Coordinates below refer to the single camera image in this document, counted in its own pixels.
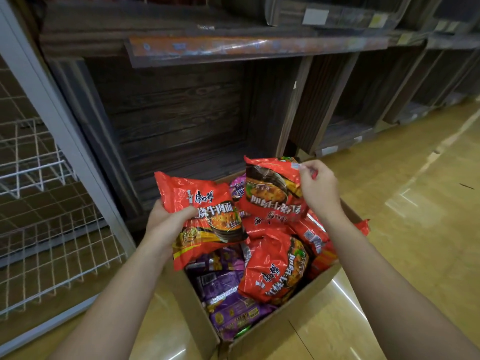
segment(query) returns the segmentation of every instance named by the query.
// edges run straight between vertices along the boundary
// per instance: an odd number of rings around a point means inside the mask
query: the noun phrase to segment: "cardboard box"
[[[357,213],[344,201],[342,201],[342,208],[352,223],[362,221]],[[218,350],[219,359],[228,358],[229,360],[235,360],[243,355],[249,354],[255,346],[259,344],[263,346],[268,340],[272,340],[272,333],[275,333],[275,331],[281,327],[281,324],[285,322],[285,318],[293,311],[301,311],[301,308],[303,308],[313,296],[330,283],[340,268],[341,265],[336,264],[320,274],[282,307],[262,319],[247,333],[229,344],[221,343],[213,324],[208,318],[205,308],[203,308],[185,272],[174,271],[173,262],[170,261],[165,268],[164,274],[167,284],[185,317],[185,321],[200,351],[202,359],[209,360],[215,351]],[[275,337],[274,340],[276,344],[282,341],[279,337]]]

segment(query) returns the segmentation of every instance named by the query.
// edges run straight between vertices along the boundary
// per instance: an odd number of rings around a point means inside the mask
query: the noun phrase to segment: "wire mesh shelf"
[[[53,181],[78,180],[39,117],[0,124],[0,196],[20,199],[28,188],[44,192]]]
[[[93,204],[1,235],[0,320],[124,257]]]

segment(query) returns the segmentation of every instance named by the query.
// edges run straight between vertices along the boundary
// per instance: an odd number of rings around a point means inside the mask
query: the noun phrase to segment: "tiled floor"
[[[324,159],[340,181],[343,199],[363,218],[371,218],[369,240],[477,345],[479,116],[480,103],[476,102],[434,112]],[[7,358],[43,358],[78,321],[72,320]],[[285,341],[259,346],[255,358],[385,358],[343,271],[278,330]],[[131,358],[200,358],[161,280]]]

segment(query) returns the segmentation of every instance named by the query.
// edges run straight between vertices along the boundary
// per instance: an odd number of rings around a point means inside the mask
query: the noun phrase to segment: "black mark on floor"
[[[466,184],[462,184],[462,183],[459,183],[460,186],[464,186],[464,187],[467,187],[467,188],[470,188],[471,190],[474,190],[475,188],[472,188],[470,186],[467,186]]]

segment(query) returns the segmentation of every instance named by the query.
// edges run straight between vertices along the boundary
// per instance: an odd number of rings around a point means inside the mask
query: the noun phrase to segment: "purple packaging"
[[[210,321],[224,341],[232,341],[239,331],[260,321],[275,309],[275,306],[257,303],[235,291],[217,305],[210,315]]]
[[[211,272],[197,278],[200,300],[208,301],[235,289],[243,277],[243,270],[234,272]]]
[[[243,270],[244,268],[245,261],[232,248],[221,248],[210,254],[203,254],[197,260],[185,266],[185,269],[199,273]]]
[[[230,183],[230,193],[232,194],[233,202],[237,202],[245,193],[245,181],[247,180],[247,174],[236,177]]]

